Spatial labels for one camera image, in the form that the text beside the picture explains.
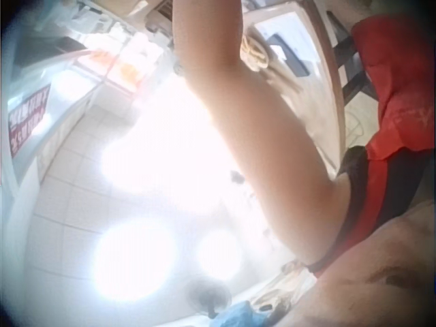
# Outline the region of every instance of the ceiling light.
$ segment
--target ceiling light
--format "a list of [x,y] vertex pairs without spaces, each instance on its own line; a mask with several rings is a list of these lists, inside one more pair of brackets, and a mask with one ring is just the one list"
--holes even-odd
[[174,240],[161,226],[141,220],[120,225],[97,246],[95,284],[111,300],[140,300],[164,284],[175,255]]

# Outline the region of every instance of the bright light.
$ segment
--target bright light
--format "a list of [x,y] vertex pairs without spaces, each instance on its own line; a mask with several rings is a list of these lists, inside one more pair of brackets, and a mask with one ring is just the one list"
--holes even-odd
[[140,300],[164,284],[175,256],[174,240],[161,226],[140,220],[121,225],[98,244],[97,289],[112,300]]
[[138,139],[127,136],[104,151],[102,172],[115,187],[129,193],[150,191],[159,181],[153,169],[155,158]]
[[228,280],[239,270],[242,251],[237,239],[225,230],[209,234],[198,249],[198,260],[204,271],[213,278]]

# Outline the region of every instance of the red shirt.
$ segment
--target red shirt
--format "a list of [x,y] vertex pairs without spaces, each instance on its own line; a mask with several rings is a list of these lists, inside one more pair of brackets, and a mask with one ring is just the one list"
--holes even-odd
[[[408,204],[399,203],[401,211],[382,210],[386,207],[395,178],[413,172],[415,179],[400,183],[411,201],[422,176],[428,153],[435,148],[435,55],[432,42],[419,26],[406,16],[374,16],[359,22],[352,30],[362,64],[379,98],[380,129],[365,147],[366,188],[364,200],[352,220],[344,223],[338,240],[328,255],[312,267],[320,276],[342,253],[362,242],[389,219],[397,217]],[[408,165],[390,174],[399,153],[416,156]],[[352,197],[359,196],[353,192]]]

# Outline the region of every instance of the wall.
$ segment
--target wall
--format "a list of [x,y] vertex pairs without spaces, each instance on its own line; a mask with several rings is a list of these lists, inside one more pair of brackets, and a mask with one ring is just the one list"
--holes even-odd
[[25,305],[23,281],[25,280],[27,231],[39,190],[37,163],[34,160],[14,198],[14,205],[9,217],[2,217],[1,295],[12,317],[18,321],[23,317]]

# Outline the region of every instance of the skin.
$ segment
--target skin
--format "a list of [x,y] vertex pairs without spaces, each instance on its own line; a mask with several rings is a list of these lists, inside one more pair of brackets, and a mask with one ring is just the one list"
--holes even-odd
[[[368,16],[364,10],[350,16],[352,1],[336,2],[326,6],[338,9],[347,28]],[[187,82],[210,110],[273,230],[300,261],[317,262],[345,220],[348,175],[329,179],[292,110],[241,62],[239,0],[175,1],[173,26]],[[424,323],[436,307],[429,292],[434,210],[434,202],[421,204],[342,255],[278,326]]]
[[434,326],[434,212],[421,203],[345,253],[277,327]]
[[317,262],[345,219],[348,176],[330,180],[295,114],[241,61],[240,1],[175,1],[173,26],[187,82],[208,107],[273,230],[305,264]]

